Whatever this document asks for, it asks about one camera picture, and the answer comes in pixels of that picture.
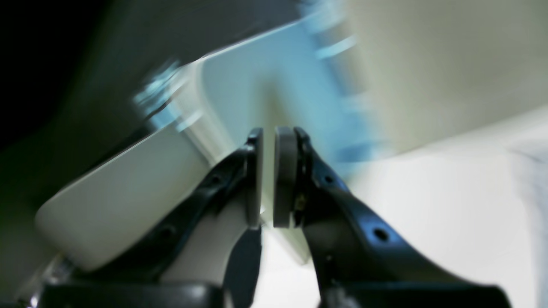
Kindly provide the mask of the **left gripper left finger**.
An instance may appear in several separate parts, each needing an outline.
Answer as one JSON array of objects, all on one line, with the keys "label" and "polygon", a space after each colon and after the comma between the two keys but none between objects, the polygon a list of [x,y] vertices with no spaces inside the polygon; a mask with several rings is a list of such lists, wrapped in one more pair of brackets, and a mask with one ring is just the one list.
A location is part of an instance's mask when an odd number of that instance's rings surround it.
[{"label": "left gripper left finger", "polygon": [[41,232],[74,265],[43,308],[231,308],[223,279],[260,226],[263,130],[209,167],[164,128],[84,173],[41,206]]}]

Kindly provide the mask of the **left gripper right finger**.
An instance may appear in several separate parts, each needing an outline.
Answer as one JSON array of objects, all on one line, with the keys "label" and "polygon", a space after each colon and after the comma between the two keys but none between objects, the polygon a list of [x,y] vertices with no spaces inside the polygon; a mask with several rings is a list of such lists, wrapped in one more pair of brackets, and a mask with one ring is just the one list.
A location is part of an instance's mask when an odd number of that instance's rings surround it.
[{"label": "left gripper right finger", "polygon": [[275,129],[274,226],[300,228],[321,308],[509,308],[430,261],[354,196],[299,127]]}]

